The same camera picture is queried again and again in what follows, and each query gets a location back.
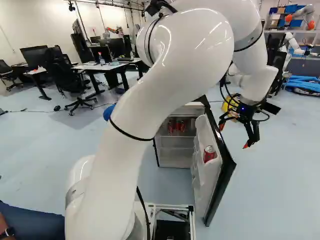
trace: person's arm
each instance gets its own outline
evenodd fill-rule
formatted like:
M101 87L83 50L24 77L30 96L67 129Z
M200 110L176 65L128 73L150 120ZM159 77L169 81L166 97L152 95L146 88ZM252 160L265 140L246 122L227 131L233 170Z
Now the person's arm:
M2 213L0 212L0 235L2 233L5 232L5 230L8 228L9 226L6 223L5 217L2 215ZM13 236L9 236L6 238L0 238L0 239L5 239L5 240L16 240L15 237Z

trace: red can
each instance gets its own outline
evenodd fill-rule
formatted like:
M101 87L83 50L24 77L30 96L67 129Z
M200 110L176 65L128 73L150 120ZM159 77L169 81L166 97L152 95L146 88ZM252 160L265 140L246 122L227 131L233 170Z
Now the red can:
M175 122L175 129L177 131L180 131L180 128L181 128L181 121L177 119Z
M185 121L180 122L180 132L185 133L186 132L186 124Z
M173 134L174 130L175 130L175 125L174 125L173 121L170 119L168 122L168 133Z
M212 145L206 146L203 151L203 162L206 164L212 159L217 157L217 152L214 150Z

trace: white wall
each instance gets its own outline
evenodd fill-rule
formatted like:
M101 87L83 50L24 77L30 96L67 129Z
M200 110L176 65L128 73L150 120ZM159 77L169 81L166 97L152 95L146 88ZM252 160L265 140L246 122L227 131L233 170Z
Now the white wall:
M88 37L94 36L93 28L101 35L104 29L96 6L79 2L78 7ZM100 9L106 27L122 26L124 33L129 34L123 8L101 5ZM133 11L133 15L134 23L140 23L137 11ZM126 16L132 28L129 10ZM0 25L15 50L14 53L0 30L0 59L13 65L25 61L20 48L59 45L71 61L80 61L70 37L76 19L76 11L70 12L64 0L0 0Z

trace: white desk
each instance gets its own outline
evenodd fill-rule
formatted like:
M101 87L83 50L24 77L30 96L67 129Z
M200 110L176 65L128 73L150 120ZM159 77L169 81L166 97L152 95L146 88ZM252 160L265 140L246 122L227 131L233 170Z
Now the white desk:
M39 67L37 70L32 70L24 73L24 75L35 75L35 74L41 74L45 73L47 70L44 67Z
M117 86L119 86L120 84L123 83L123 87L124 89L127 91L129 89L129 84L128 84L128 80L126 77L126 67L128 66L128 63L120 63L118 65L114 65L114 66L110 66L108 64L106 65L79 65L79 66L75 66L72 69L74 70L85 70L92 82L93 88L95 90L95 93L87 96L87 98L91 98L94 97L96 95L99 95L101 93L103 93L105 90L100 90L98 83L95 79L95 73L104 73L104 76L108 82L108 85L110 87L110 89L115 88ZM121 74L121 78L122 78L122 82L118 81L118 77L117 74Z
M110 66L110 65L100 65L100 64L97 64L97 65L79 65L79 66L75 66L73 67L72 69L77 69L77 70L91 70L91 71L101 71L101 72L106 72L106 71L111 71L111 70L114 70L114 69L117 69L117 68L120 68L120 67L123 67L123 66L126 66L128 65L127 63L120 63L118 65L114 65L114 66Z
M50 101L51 98L47 96L44 89L40 85L40 74L46 72L47 70L44 67L39 67L37 70L25 72L23 75L31 78L34 81L36 87L39 89L39 92L41 93L41 96L39 96L40 99Z
M144 74L142 72L142 67L143 66L141 65L142 64L142 60L141 60L140 57L135 57L133 59L133 61L119 61L119 63L126 63L128 65L135 65L138 68L138 72L139 72L138 80L144 76Z

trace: box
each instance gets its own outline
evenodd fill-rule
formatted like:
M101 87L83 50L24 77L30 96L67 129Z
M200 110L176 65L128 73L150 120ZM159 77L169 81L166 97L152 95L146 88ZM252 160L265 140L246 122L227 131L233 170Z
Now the box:
M278 27L284 27L285 23L286 23L286 21L284 19L280 19L278 22Z
M278 26L279 20L271 20L269 27L276 28Z
M301 27L303 20L294 19L290 22L290 27Z
M298 5L298 6L296 6L296 10L298 11L298 10L300 10L300 9L303 9L305 6L306 6L306 5Z
M278 11L278 8L277 7L271 7L270 8L270 11L269 11L269 14L276 14Z
M295 13L298 9L297 9L298 4L294 4L294 5L289 5L285 7L285 13L286 14L293 14Z
M285 13L285 10L286 10L286 8L285 7L278 7L278 11L277 11L277 13L278 14L284 14Z

